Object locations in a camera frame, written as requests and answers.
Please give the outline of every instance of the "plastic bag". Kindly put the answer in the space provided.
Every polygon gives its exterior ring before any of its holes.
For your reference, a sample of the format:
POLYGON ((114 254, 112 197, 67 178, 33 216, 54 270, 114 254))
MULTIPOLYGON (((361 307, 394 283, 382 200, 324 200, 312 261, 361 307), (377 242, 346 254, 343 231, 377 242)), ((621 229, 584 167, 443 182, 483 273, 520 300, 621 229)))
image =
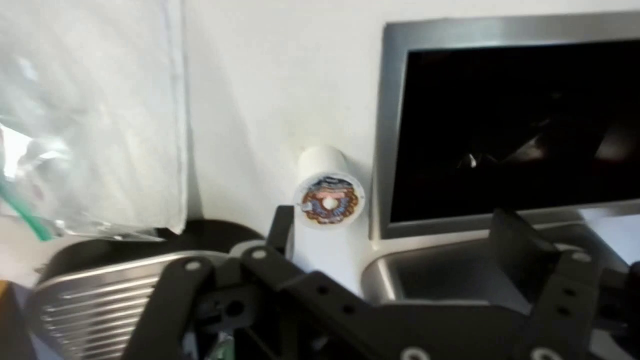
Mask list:
POLYGON ((40 239, 187 218, 177 3, 20 1, 0 15, 0 214, 40 239))

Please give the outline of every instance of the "donut sticker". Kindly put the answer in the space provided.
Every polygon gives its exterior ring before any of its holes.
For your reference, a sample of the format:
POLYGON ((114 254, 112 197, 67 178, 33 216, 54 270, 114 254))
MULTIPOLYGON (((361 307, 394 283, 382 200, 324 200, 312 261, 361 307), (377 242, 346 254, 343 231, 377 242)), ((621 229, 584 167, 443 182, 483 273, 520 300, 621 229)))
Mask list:
POLYGON ((302 196, 302 212, 316 223, 341 223, 359 208, 354 183, 343 178, 324 175, 302 196))

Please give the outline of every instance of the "silver monitor frame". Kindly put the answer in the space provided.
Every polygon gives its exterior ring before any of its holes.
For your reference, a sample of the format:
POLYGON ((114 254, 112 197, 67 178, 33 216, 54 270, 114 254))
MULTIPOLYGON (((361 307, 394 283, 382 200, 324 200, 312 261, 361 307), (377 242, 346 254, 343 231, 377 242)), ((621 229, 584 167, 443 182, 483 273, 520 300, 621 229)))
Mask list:
MULTIPOLYGON (((402 237, 461 229, 486 229, 491 214, 391 222, 400 137, 405 74, 411 51, 456 47, 507 47, 640 40, 640 11, 512 15, 389 23, 381 69, 373 237, 402 237)), ((584 222, 636 214, 640 200, 537 208, 520 214, 532 223, 584 222)))

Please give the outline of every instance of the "white wall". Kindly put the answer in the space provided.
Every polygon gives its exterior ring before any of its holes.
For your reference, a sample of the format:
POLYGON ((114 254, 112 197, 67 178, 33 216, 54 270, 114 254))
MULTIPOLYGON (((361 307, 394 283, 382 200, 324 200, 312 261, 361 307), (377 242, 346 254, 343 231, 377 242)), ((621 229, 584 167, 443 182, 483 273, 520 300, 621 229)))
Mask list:
POLYGON ((187 0, 192 214, 265 231, 312 143, 369 182, 385 21, 611 9, 640 0, 187 0))

